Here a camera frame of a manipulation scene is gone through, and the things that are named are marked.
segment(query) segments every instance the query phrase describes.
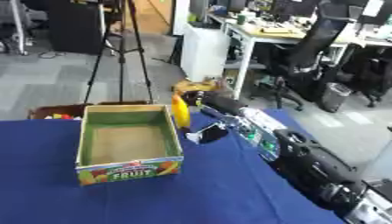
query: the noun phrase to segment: tripod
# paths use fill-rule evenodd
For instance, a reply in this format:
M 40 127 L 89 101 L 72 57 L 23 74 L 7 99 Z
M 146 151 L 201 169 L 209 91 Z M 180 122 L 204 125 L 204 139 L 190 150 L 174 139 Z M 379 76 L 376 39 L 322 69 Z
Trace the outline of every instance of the tripod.
M 126 3 L 127 3 L 126 1 L 128 2 L 129 13 L 130 13 L 132 24 L 133 24 L 133 27 L 135 30 L 136 43 L 137 43 L 137 48 L 131 49 L 131 50 L 125 49 L 125 22 L 126 22 Z M 115 49 L 114 47 L 106 45 L 106 42 L 107 42 L 108 37 L 110 35 L 110 25 L 114 21 L 114 17 L 115 17 L 116 12 L 118 12 L 121 15 L 120 35 L 116 35 L 118 38 L 120 38 L 119 49 Z M 144 49 L 142 47 L 142 41 L 140 39 L 139 28 L 137 26 L 136 6 L 133 3 L 133 1 L 132 0 L 114 0 L 114 2 L 111 5 L 111 11 L 110 11 L 110 15 L 109 15 L 109 24 L 110 25 L 106 26 L 106 31 L 103 34 L 103 38 L 102 38 L 102 42 L 101 42 L 101 46 L 100 46 L 100 51 L 99 51 L 98 57 L 97 57 L 95 64 L 94 64 L 94 70 L 93 70 L 93 73 L 91 75 L 90 80 L 87 83 L 88 88 L 87 88 L 84 103 L 85 104 L 88 103 L 88 98 L 91 94 L 91 88 L 94 85 L 95 77 L 98 72 L 98 67 L 101 63 L 103 51 L 105 50 L 106 47 L 117 52 L 119 55 L 118 56 L 119 57 L 118 63 L 120 64 L 120 80 L 119 80 L 119 102 L 120 102 L 120 104 L 123 103 L 123 84 L 124 84 L 124 72 L 125 72 L 124 66 L 126 63 L 125 54 L 135 52 L 135 51 L 139 52 L 140 60 L 142 62 L 142 67 L 143 67 L 145 84 L 146 84 L 146 87 L 147 87 L 147 90 L 149 93 L 149 97 L 150 97 L 150 103 L 153 103 L 152 93 L 151 93 L 151 81 L 150 81 L 149 76 L 147 74 L 147 67 L 146 67 L 145 58 L 144 58 Z

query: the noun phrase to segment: box label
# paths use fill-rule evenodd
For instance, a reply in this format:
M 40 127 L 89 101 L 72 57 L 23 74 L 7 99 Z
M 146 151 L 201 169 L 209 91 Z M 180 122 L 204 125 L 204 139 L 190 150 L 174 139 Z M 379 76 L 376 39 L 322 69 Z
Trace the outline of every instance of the box label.
M 152 163 L 147 160 L 127 164 L 81 168 L 78 170 L 78 177 L 82 186 L 128 179 L 150 178 L 179 173 L 181 162 L 163 161 Z

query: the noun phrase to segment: cardboard box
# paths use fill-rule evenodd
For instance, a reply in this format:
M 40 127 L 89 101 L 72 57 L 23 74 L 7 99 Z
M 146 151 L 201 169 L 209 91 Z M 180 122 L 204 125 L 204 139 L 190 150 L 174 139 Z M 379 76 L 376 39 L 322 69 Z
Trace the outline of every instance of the cardboard box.
M 84 115 L 82 186 L 179 173 L 184 157 L 166 106 L 89 106 Z

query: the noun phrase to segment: fruit illustration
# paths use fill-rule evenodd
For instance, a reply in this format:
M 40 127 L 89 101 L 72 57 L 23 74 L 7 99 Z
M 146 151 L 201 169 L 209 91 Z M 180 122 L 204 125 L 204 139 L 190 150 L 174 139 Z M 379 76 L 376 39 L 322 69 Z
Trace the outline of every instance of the fruit illustration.
M 173 165 L 172 161 L 166 161 L 163 162 L 162 164 L 159 165 L 159 168 L 164 168 L 164 169 L 168 169 L 169 167 L 171 167 Z
M 159 172 L 157 169 L 157 176 L 165 175 L 172 173 L 174 170 L 177 169 L 178 172 L 179 162 L 167 161 L 162 163 L 159 168 L 164 169 L 164 171 Z
M 105 175 L 105 174 L 99 175 L 99 176 L 95 177 L 95 180 L 99 183 L 108 182 L 108 175 Z
M 88 186 L 96 183 L 94 176 L 90 171 L 80 171 L 79 181 L 83 186 Z
M 100 175 L 105 175 L 106 174 L 106 170 L 105 169 L 98 169 L 98 170 L 91 171 L 91 173 L 96 178 L 96 177 L 98 177 Z
M 162 167 L 158 167 L 158 168 L 157 168 L 157 173 L 164 172 L 164 171 L 165 171 L 165 169 L 162 168 Z
M 179 173 L 179 168 L 173 169 L 171 173 Z

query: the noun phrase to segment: red object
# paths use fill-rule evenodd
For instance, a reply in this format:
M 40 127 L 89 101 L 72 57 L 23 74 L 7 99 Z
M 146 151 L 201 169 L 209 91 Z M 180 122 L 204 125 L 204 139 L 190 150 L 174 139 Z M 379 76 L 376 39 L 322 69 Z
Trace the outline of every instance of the red object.
M 72 119 L 70 115 L 62 115 L 61 119 Z

